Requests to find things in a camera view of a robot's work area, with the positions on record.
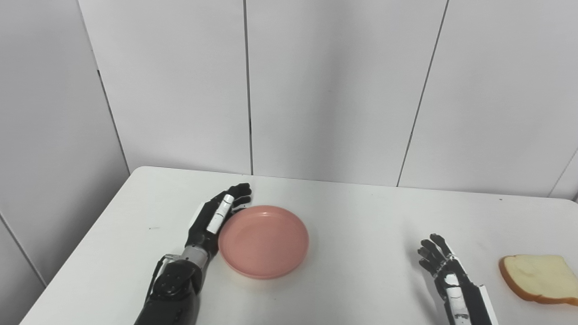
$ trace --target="panel seam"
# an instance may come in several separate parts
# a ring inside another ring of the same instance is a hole
[[[253,170],[253,123],[251,120],[251,81],[249,78],[249,36],[247,28],[247,0],[243,0],[243,27],[245,34],[245,67],[247,71],[247,115],[249,118],[249,156],[251,164],[251,175],[254,175]]]
[[[409,139],[407,140],[407,146],[405,148],[405,154],[403,155],[403,161],[401,163],[401,169],[399,170],[399,176],[398,176],[398,181],[397,184],[395,185],[396,187],[399,187],[399,182],[401,181],[401,176],[403,174],[403,168],[405,167],[405,160],[407,159],[407,153],[409,152],[409,147],[412,143],[412,138],[413,138],[413,131],[416,129],[416,123],[417,123],[417,116],[420,113],[420,108],[421,108],[421,101],[424,99],[424,93],[425,93],[425,87],[428,84],[428,78],[429,78],[429,72],[431,71],[432,68],[432,64],[434,63],[434,56],[435,56],[435,51],[438,48],[438,42],[439,42],[439,37],[442,34],[442,27],[443,27],[443,22],[446,19],[446,12],[447,12],[447,7],[450,4],[450,0],[446,1],[446,6],[443,9],[443,15],[442,15],[442,21],[439,24],[439,29],[438,29],[438,35],[435,39],[435,44],[433,45],[433,52],[432,52],[432,56],[429,59],[429,65],[428,65],[428,70],[425,74],[425,80],[424,80],[424,86],[421,89],[421,95],[420,95],[420,101],[417,104],[417,109],[416,109],[416,115],[413,118],[413,124],[412,124],[412,130],[409,133]]]
[[[554,186],[552,187],[552,189],[550,190],[550,192],[548,193],[547,197],[550,197],[550,195],[552,195],[552,192],[554,192],[554,189],[556,188],[556,186],[558,186],[558,183],[560,182],[560,180],[562,179],[562,176],[564,176],[564,173],[566,172],[566,170],[568,169],[568,167],[570,166],[570,164],[572,163],[572,160],[574,160],[574,158],[576,158],[576,154],[578,153],[578,148],[576,148],[576,150],[574,150],[574,154],[572,155],[572,157],[570,158],[570,160],[568,160],[568,163],[566,164],[566,166],[564,167],[564,170],[562,170],[562,173],[560,174],[560,176],[558,177],[558,179],[556,180],[556,182],[554,183]]]
[[[118,134],[118,128],[116,127],[116,121],[114,120],[114,115],[112,113],[112,108],[110,108],[110,102],[108,100],[108,95],[106,94],[105,84],[102,82],[101,71],[97,70],[98,80],[101,82],[102,93],[105,95],[106,107],[109,110],[110,119],[112,121],[112,126],[114,127],[114,133],[116,134],[116,139],[118,141],[118,146],[120,147],[120,153],[123,155],[124,165],[127,167],[127,172],[130,175],[131,170],[128,168],[127,156],[124,154],[123,143],[120,141],[120,135]]]
[[[38,269],[36,268],[36,266],[34,265],[34,263],[32,262],[32,260],[30,259],[30,257],[28,256],[28,254],[26,254],[26,251],[24,250],[24,247],[22,247],[22,245],[20,244],[20,242],[18,241],[18,239],[16,238],[16,234],[14,233],[14,231],[12,231],[12,228],[10,228],[10,225],[8,225],[8,222],[6,221],[6,219],[4,219],[4,217],[2,216],[2,213],[0,213],[0,221],[2,222],[2,224],[4,225],[4,227],[6,227],[6,230],[8,231],[8,233],[10,234],[10,236],[12,237],[12,240],[14,240],[14,243],[16,244],[16,246],[18,247],[18,250],[20,250],[20,253],[22,253],[22,255],[24,256],[24,258],[26,259],[26,262],[28,263],[28,265],[30,266],[30,268],[32,268],[32,271],[34,271],[34,274],[36,275],[36,277],[40,280],[41,284],[44,286],[44,288],[46,288],[47,283],[44,280],[44,278],[42,277],[42,275],[40,274],[40,271],[38,271]]]

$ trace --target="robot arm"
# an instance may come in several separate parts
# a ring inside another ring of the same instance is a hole
[[[204,204],[188,231],[183,253],[167,254],[157,263],[135,325],[189,325],[194,321],[207,266],[218,252],[221,226],[251,202],[250,195],[250,185],[242,183]]]
[[[470,281],[442,236],[431,234],[429,238],[421,241],[417,251],[422,257],[420,265],[433,276],[450,324],[498,325],[486,287]]]

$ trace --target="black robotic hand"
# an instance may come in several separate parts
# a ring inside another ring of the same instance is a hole
[[[470,281],[442,236],[431,234],[429,238],[421,241],[417,251],[422,257],[420,265],[433,276],[450,324],[498,325],[486,287]]]
[[[221,226],[250,202],[251,187],[241,183],[203,205],[188,231],[183,253],[167,254],[157,263],[135,325],[191,325],[195,322],[198,295],[209,262],[218,252]]]
[[[233,214],[242,210],[245,204],[251,203],[249,183],[231,186],[227,191],[217,194],[205,203],[197,219],[188,231],[186,246],[200,246],[208,253],[209,260],[218,252],[218,235],[221,226]]]

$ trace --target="bread crust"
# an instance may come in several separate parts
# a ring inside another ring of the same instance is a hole
[[[523,300],[535,301],[535,302],[538,302],[540,304],[570,304],[570,305],[578,306],[578,298],[574,298],[574,297],[549,298],[549,297],[544,297],[542,295],[535,295],[535,294],[531,294],[531,293],[524,291],[522,288],[520,288],[516,284],[514,279],[512,279],[512,277],[510,276],[510,274],[506,270],[506,264],[504,261],[508,257],[516,257],[516,255],[504,256],[503,258],[500,259],[500,262],[498,263],[498,265],[500,267],[500,273],[502,274],[502,277],[506,281],[506,284],[510,287],[510,289],[515,294],[518,295],[518,297],[522,298]]]

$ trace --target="white table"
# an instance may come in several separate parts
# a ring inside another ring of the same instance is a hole
[[[180,253],[200,203],[250,182],[254,204],[297,214],[310,249],[293,273],[253,280],[221,256],[209,266],[198,325],[447,324],[416,249],[446,237],[486,284],[500,324],[576,324],[578,307],[518,298],[498,271],[510,254],[560,254],[578,272],[578,205],[516,197],[141,167],[127,180],[22,325],[132,325],[151,273]]]

